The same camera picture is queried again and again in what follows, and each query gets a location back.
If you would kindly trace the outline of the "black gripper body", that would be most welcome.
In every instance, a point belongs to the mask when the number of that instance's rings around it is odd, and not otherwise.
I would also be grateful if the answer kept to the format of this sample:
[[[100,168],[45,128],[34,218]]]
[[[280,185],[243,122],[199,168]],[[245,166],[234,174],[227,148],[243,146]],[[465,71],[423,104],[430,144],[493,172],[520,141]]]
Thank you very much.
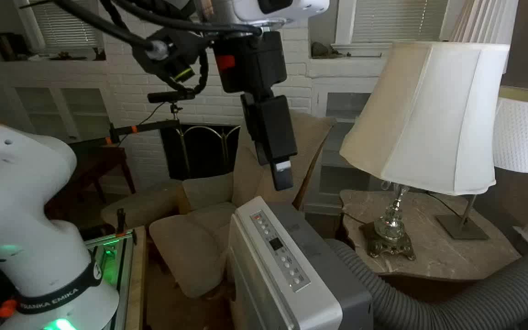
[[[212,47],[221,86],[240,91],[243,119],[262,163],[287,161],[296,154],[287,99],[273,86],[285,80],[278,31],[218,40]]]

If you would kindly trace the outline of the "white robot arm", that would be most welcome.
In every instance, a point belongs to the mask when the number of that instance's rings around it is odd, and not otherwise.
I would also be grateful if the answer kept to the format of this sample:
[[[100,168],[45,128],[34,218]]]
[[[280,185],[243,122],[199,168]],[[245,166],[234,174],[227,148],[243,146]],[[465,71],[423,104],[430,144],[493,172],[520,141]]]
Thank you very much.
[[[329,0],[102,0],[97,16],[75,0],[45,0],[131,47],[137,64],[168,84],[159,97],[177,102],[201,88],[183,82],[216,60],[225,91],[241,95],[243,119],[273,185],[293,185],[296,154],[287,100],[271,91],[285,78],[278,29],[320,14]],[[0,330],[102,330],[119,293],[102,280],[78,234],[43,212],[69,179],[75,152],[60,139],[0,122],[0,271],[14,293],[0,306]]]

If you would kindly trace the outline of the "green lit robot base rail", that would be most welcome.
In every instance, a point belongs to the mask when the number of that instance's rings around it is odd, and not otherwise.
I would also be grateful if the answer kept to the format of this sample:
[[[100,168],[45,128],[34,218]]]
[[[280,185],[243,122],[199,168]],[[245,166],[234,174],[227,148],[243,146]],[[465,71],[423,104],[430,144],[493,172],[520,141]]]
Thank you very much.
[[[142,227],[86,242],[102,269],[102,280],[117,289],[119,306],[104,330],[144,330],[146,232]]]

